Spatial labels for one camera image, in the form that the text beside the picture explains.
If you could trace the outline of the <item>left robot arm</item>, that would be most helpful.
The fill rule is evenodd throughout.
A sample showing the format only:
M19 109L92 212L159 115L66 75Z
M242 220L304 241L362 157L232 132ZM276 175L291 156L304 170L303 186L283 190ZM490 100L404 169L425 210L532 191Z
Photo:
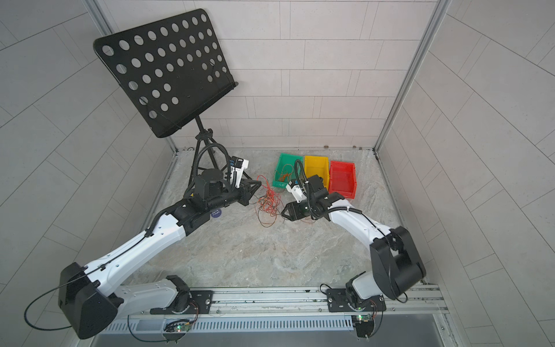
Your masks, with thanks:
M115 250L84 266L72 263L62 270L58 305L78 338L92 338L121 316L149 309L199 313L189 286L179 276L139 286L124 282L206 224L212 212L234 202L247 206L262 185L244 177L248 165L246 159L229 156L221 144L207 145L193 161L192 182L181 200L162 209L145 231Z

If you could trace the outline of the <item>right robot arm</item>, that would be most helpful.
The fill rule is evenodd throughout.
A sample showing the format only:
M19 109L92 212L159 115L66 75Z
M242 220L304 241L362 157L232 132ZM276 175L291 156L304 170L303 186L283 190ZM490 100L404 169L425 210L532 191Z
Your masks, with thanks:
M371 270L345 284L345 299L354 311L377 308L384 296L398 301L426 276L426 268L410 232L399 226L390 228L366 216L337 192L330 193L323 178L305 174L301 160L293 165L293 179L286 187L295 200L282 210L289 221L325 219L349 232L371 256Z

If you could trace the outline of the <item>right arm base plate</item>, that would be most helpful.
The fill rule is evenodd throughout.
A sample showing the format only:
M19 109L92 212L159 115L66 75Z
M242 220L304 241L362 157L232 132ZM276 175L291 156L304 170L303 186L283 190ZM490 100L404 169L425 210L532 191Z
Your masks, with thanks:
M386 303L380 295L361 299L351 289L325 289L329 312L363 312L376 314L387 310Z

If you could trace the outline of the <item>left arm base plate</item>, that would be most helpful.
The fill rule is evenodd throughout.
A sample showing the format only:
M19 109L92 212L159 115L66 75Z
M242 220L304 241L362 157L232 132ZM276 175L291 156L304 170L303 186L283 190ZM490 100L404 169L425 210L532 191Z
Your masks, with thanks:
M207 315L210 312L214 291L181 291L169 306L153 308L151 315Z

